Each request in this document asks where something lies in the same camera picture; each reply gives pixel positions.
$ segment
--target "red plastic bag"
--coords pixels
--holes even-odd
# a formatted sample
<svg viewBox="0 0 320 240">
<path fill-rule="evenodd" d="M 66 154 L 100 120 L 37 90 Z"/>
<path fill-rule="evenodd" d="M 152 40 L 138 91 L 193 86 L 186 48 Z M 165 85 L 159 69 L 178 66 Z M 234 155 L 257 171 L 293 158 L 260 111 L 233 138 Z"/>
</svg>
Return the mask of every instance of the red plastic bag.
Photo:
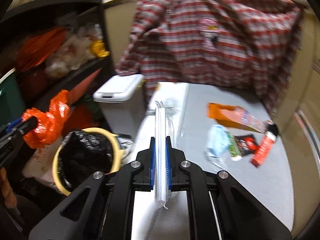
<svg viewBox="0 0 320 240">
<path fill-rule="evenodd" d="M 16 66 L 20 72 L 43 63 L 64 41 L 66 28 L 56 27 L 53 30 L 27 40 L 18 52 Z"/>
<path fill-rule="evenodd" d="M 49 111 L 46 113 L 36 108 L 27 109 L 23 113 L 23 121 L 32 116 L 38 120 L 37 127 L 23 137 L 30 148 L 37 149 L 50 145 L 61 135 L 70 111 L 70 107 L 67 105 L 68 96 L 69 91 L 61 90 L 50 100 Z"/>
</svg>

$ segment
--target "orange package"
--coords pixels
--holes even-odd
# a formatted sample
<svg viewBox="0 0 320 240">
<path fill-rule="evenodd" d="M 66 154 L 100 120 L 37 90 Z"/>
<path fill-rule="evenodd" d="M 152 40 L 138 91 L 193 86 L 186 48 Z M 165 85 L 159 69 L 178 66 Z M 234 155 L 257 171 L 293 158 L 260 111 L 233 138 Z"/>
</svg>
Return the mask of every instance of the orange package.
<svg viewBox="0 0 320 240">
<path fill-rule="evenodd" d="M 241 106 L 208 103 L 208 117 L 225 127 L 264 133 L 269 122 L 261 122 Z"/>
<path fill-rule="evenodd" d="M 23 121 L 32 116 L 38 120 L 37 127 L 23 137 L 30 148 L 37 149 L 50 145 L 61 135 L 70 111 L 70 107 L 67 105 L 68 96 L 69 91 L 61 90 L 50 100 L 49 111 L 46 113 L 36 108 L 27 109 L 23 113 Z"/>
<path fill-rule="evenodd" d="M 43 63 L 62 45 L 66 32 L 64 27 L 56 27 L 43 35 L 28 39 L 18 52 L 16 69 L 25 72 Z"/>
</svg>

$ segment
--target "white trash bin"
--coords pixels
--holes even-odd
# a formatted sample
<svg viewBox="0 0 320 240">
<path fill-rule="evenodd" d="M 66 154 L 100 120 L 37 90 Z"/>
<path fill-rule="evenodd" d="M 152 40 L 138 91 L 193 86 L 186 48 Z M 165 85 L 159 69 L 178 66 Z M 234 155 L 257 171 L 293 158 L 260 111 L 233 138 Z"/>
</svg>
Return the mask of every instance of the white trash bin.
<svg viewBox="0 0 320 240">
<path fill-rule="evenodd" d="M 143 75 L 113 76 L 94 94 L 113 133 L 136 138 L 145 117 Z"/>
</svg>

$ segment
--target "green bucket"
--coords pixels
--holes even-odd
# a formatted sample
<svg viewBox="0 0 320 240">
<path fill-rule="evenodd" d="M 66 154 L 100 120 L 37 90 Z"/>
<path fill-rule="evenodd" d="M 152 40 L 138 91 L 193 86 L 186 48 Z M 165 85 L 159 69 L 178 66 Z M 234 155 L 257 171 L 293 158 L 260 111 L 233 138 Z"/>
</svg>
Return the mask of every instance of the green bucket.
<svg viewBox="0 0 320 240">
<path fill-rule="evenodd" d="M 26 109 L 14 71 L 0 78 L 0 126 L 20 118 Z"/>
</svg>

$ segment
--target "black plastic bag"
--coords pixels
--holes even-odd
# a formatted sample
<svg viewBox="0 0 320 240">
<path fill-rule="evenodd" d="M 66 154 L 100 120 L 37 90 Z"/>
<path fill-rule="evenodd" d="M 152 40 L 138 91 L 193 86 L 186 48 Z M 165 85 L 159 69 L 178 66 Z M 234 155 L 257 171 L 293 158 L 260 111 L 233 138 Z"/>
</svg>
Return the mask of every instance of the black plastic bag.
<svg viewBox="0 0 320 240">
<path fill-rule="evenodd" d="M 95 171 L 110 172 L 113 149 L 100 133 L 72 131 L 62 141 L 58 175 L 62 185 L 73 191 Z"/>
</svg>

